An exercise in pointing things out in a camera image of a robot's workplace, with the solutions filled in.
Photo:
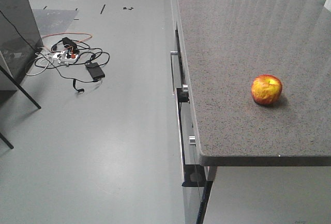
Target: power adapter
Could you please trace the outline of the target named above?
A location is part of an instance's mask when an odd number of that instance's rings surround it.
[[[105,77],[102,69],[97,62],[89,63],[85,66],[94,81],[99,81],[101,78]]]
[[[73,42],[71,39],[69,39],[68,37],[64,37],[62,39],[62,43],[64,45],[64,47],[72,47],[72,52],[75,54],[79,53],[79,50],[77,48],[77,44],[75,42]]]

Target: red yellow apple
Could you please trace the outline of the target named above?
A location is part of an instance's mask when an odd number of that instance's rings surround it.
[[[256,103],[268,105],[278,100],[282,88],[280,80],[275,76],[259,75],[252,83],[252,97]]]

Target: floor mat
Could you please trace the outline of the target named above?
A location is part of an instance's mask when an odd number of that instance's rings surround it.
[[[41,35],[65,32],[78,13],[75,10],[34,9],[32,11]]]

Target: electrical cable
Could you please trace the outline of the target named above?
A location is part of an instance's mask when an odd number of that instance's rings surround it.
[[[80,47],[80,49],[77,49],[77,50],[79,50],[79,51],[81,51],[81,50],[90,50],[90,49],[91,49],[90,45],[87,44],[87,43],[80,42],[79,44],[77,44],[77,47]]]
[[[16,28],[16,26],[6,17],[6,15],[1,11],[1,9],[0,9],[0,13],[1,13],[1,15],[6,19],[6,21],[11,25],[11,26],[13,26],[13,28],[15,29],[15,31],[17,32],[17,34],[22,38],[22,40],[36,53],[36,55],[37,54],[39,54],[41,57],[37,57],[37,58],[35,58],[35,59],[33,59],[32,60],[32,62],[34,62],[34,64],[37,66],[37,67],[41,67],[41,68],[43,68],[43,70],[41,71],[41,72],[39,72],[39,73],[37,73],[37,74],[35,74],[35,75],[28,75],[28,76],[36,76],[36,75],[38,75],[38,74],[41,74],[41,73],[43,73],[46,69],[49,69],[49,63],[57,70],[57,72],[58,72],[58,74],[62,77],[62,78],[64,78],[64,79],[71,79],[71,80],[73,80],[73,88],[78,92],[78,93],[80,93],[80,92],[84,92],[84,89],[77,89],[76,88],[76,81],[79,81],[79,82],[82,82],[82,83],[94,83],[94,82],[98,82],[98,81],[100,81],[101,79],[99,79],[99,80],[93,80],[93,81],[82,81],[82,80],[79,80],[79,79],[77,79],[77,78],[70,78],[70,77],[65,77],[65,76],[63,76],[62,74],[61,74],[61,72],[59,71],[59,69],[54,65],[54,59],[53,59],[53,61],[50,61],[49,60],[49,58],[48,58],[48,55],[44,55],[44,54],[42,54],[41,52],[38,52],[22,35],[21,35],[21,33],[18,31],[18,29]],[[87,40],[89,40],[89,39],[91,39],[92,38],[92,34],[87,34],[87,33],[68,33],[68,32],[64,32],[64,33],[58,33],[58,34],[50,34],[50,35],[46,35],[46,36],[43,36],[42,37],[42,39],[44,39],[44,38],[47,38],[47,37],[50,37],[50,36],[55,36],[55,35],[62,35],[62,34],[79,34],[79,35],[89,35],[89,37],[88,38],[85,38],[85,39],[83,39],[83,40],[80,40],[80,41],[78,41],[78,43],[84,43],[85,41],[87,41]],[[108,62],[109,62],[109,60],[110,60],[110,55],[109,55],[109,53],[106,53],[107,55],[108,55],[108,60],[106,61],[106,63],[103,63],[102,65],[105,65],[105,64],[107,64]],[[36,62],[37,61],[39,61],[41,58],[43,58],[42,59],[42,61],[44,61],[44,60],[47,60],[48,61],[48,66],[38,66],[37,64],[36,64]]]
[[[55,69],[55,68],[63,67],[63,66],[69,67],[69,66],[73,66],[73,65],[87,65],[87,64],[91,63],[92,61],[94,61],[95,59],[97,59],[97,58],[99,58],[100,56],[102,56],[103,54],[106,54],[108,57],[107,57],[106,62],[100,64],[99,66],[106,65],[106,64],[109,62],[109,60],[110,60],[110,54],[109,54],[108,52],[104,52],[101,48],[91,48],[90,50],[97,50],[97,49],[100,50],[100,51],[99,51],[99,52],[96,52],[96,53],[91,52],[91,51],[86,51],[86,52],[82,52],[82,53],[80,53],[80,54],[78,55],[77,60],[76,60],[74,63],[72,63],[72,64],[68,64],[68,65],[66,65],[66,64],[61,64],[61,65],[57,65],[57,66],[53,65],[53,67],[48,67],[47,69]],[[78,60],[81,58],[81,56],[84,55],[84,54],[92,54],[92,55],[91,55],[90,59],[86,60],[85,62],[77,63],[77,61],[78,61]],[[34,64],[35,64],[36,67],[39,67],[39,68],[45,68],[45,66],[37,65],[37,61],[34,61]]]
[[[13,28],[15,29],[15,31],[17,32],[17,34],[19,35],[19,36],[21,36],[21,38],[24,40],[24,42],[29,46],[29,47],[31,47],[31,49],[32,50],[34,50],[35,52],[38,52],[38,51],[36,51],[36,49],[35,48],[33,48],[33,46],[31,46],[30,45],[30,43],[29,42],[27,42],[27,40],[21,35],[21,33],[17,30],[17,28],[16,28],[16,26],[5,16],[5,14],[1,11],[1,9],[0,9],[0,13],[2,14],[2,16],[6,19],[6,21],[10,24],[10,25],[12,25],[13,26]]]

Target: chair leg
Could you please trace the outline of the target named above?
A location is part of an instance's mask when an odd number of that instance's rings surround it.
[[[0,133],[0,138],[9,146],[10,149],[14,149],[14,146]]]

